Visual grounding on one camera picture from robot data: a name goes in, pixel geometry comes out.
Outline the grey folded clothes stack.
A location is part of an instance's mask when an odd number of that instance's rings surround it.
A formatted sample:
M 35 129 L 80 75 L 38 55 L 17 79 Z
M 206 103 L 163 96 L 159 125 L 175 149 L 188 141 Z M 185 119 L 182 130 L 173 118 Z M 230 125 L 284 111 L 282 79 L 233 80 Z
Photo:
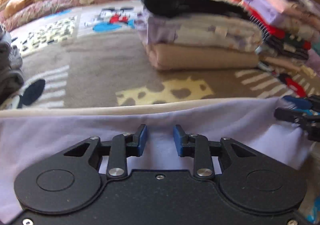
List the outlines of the grey folded clothes stack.
M 24 84 L 22 57 L 5 26 L 1 24 L 0 95 L 1 104 Z

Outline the black folded garment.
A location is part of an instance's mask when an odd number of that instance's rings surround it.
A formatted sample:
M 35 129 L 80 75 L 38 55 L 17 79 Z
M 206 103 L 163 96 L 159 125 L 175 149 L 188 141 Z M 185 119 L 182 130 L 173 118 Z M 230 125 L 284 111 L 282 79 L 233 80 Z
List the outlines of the black folded garment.
M 249 20 L 250 15 L 238 5 L 215 0 L 141 0 L 157 16 L 174 18 L 180 14 L 202 13 Z

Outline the purple and cream pants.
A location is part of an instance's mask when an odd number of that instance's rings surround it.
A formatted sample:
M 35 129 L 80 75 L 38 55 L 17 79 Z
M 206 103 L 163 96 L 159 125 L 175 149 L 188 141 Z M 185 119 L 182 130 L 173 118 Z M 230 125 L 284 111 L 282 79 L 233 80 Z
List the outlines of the purple and cream pants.
M 192 169 L 180 158 L 172 138 L 179 124 L 187 133 L 210 140 L 237 140 L 269 157 L 299 169 L 313 147 L 302 129 L 277 121 L 274 110 L 289 104 L 269 99 L 223 98 L 159 105 L 44 109 L 1 112 L 1 221 L 9 223 L 21 212 L 14 180 L 31 164 L 91 136 L 109 140 L 135 132 L 145 124 L 148 141 L 143 155 L 130 158 L 130 169 Z

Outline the colourful folded clothes stack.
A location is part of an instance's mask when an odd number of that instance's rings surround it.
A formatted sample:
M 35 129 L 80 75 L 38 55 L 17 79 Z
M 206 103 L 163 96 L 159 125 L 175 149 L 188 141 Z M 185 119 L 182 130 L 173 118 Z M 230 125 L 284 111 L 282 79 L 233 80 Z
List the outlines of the colourful folded clothes stack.
M 314 0 L 242 0 L 263 31 L 257 53 L 285 57 L 296 64 L 311 60 L 319 42 L 319 3 Z

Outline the beige folded blanket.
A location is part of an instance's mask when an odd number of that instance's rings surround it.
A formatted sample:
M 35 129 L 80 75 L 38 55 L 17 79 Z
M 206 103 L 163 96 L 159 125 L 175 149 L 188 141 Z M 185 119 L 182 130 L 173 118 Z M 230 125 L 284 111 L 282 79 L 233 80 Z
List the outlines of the beige folded blanket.
M 145 44 L 151 65 L 157 70 L 251 69 L 259 63 L 255 53 L 216 47 Z

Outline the floral white folded blanket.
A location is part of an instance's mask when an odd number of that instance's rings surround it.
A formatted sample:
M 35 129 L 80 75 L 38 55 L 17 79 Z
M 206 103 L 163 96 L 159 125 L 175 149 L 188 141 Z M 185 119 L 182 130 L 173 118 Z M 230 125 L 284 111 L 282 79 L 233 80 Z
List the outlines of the floral white folded blanket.
M 213 14 L 165 18 L 144 10 L 133 23 L 144 44 L 212 46 L 255 52 L 263 41 L 261 30 L 249 20 Z

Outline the pink purple long quilt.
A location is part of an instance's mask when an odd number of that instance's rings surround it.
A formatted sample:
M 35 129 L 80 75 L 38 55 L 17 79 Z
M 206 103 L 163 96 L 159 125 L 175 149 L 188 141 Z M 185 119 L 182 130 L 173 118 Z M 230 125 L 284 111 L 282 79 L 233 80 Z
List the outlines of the pink purple long quilt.
M 9 18 L 4 18 L 1 12 L 1 24 L 7 31 L 12 31 L 29 22 L 35 21 L 51 14 L 56 14 L 74 7 L 98 5 L 119 0 L 44 0 L 33 3 Z

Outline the Mickey Mouse brown blanket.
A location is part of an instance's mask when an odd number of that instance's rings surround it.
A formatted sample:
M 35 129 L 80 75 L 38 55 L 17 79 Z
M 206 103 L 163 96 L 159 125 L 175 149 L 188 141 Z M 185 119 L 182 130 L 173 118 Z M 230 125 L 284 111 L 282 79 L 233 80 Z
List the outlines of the Mickey Mouse brown blanket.
M 319 77 L 285 57 L 257 55 L 251 69 L 168 70 L 154 68 L 134 26 L 144 11 L 139 0 L 76 8 L 25 25 L 12 35 L 38 45 L 22 48 L 25 82 L 1 106 L 79 109 L 159 105 L 223 98 L 269 99 L 302 90 L 319 94 Z M 319 195 L 319 144 L 298 169 L 308 190 L 300 211 L 309 215 Z

